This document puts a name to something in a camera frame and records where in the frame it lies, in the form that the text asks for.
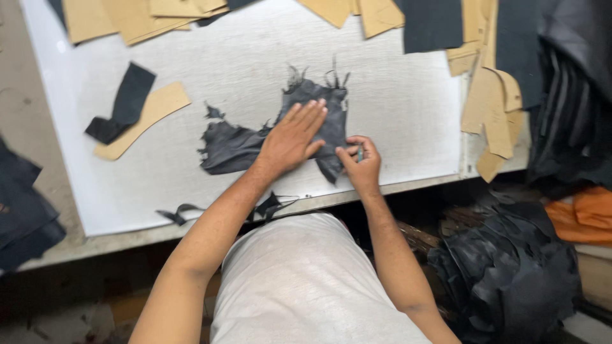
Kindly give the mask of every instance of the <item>table surface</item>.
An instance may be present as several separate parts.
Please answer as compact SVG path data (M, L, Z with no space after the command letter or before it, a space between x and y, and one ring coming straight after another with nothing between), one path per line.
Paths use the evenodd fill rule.
M28 261L20 270L182 237L194 221L182 227L168 225L129 233L85 237L18 0L2 1L0 7L0 134L12 150L43 167L34 186L61 213L59 219L67 231L62 242L49 249L41 259ZM468 84L469 75L464 74L461 84L463 99L467 95ZM502 172L524 169L530 144L528 121L524 121L514 149L514 157L506 162ZM485 145L484 137L464 133L458 174L385 185L381 190L384 194L390 194L479 177L476 161ZM283 209L277 215L293 214L357 199L355 191L307 198Z

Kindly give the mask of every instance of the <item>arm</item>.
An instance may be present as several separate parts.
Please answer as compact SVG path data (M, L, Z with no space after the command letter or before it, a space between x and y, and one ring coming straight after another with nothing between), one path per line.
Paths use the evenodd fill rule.
M381 158L376 147L364 136L352 136L346 141L361 143L364 149L364 159L359 163L358 146L336 148L336 154L364 204L378 278L387 295L397 310L408 315L434 344L460 343L440 316L423 270L380 193Z
M159 273L130 344L199 343L204 293L255 203L281 174L322 145L325 100L295 104L268 134L253 165L193 224Z

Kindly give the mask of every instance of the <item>forearm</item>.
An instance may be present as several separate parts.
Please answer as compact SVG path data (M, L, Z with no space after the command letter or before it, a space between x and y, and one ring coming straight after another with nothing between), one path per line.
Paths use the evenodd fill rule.
M362 198L378 278L396 308L404 312L435 306L431 288L382 195Z
M219 267L245 219L276 178L255 162L193 224L166 267L210 277Z
M200 341L208 281L272 180L254 164L193 224L159 273L130 344Z
M432 343L460 343L438 312L433 293L404 235L379 193L362 197L382 287Z

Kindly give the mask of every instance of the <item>right hand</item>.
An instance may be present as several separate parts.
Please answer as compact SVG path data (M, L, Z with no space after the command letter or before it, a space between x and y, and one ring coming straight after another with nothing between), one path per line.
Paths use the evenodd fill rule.
M371 195L380 195L378 174L381 168L381 157L369 137L355 135L346 139L349 148L336 148L336 155L345 166L349 180L361 198ZM363 159L357 162L359 144L362 145Z

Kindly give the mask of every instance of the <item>white board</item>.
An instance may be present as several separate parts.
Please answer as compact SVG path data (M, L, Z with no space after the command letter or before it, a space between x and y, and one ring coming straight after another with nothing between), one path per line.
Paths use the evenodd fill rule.
M156 209L210 205L241 173L210 176L200 168L196 150L213 121L204 118L204 101L230 123L258 129L278 114L289 64L323 83L334 55L338 72L351 72L347 133L373 138L382 185L458 173L459 77L450 77L443 51L404 55L402 29L364 40L360 17L336 29L296 1L263 0L134 47L115 35L73 48L46 0L22 5L88 236L167 224ZM157 74L153 89L183 82L193 103L109 162L92 154L95 141L83 132L94 116L110 117L130 61ZM346 177L328 183L312 160L272 186L302 198L351 189Z

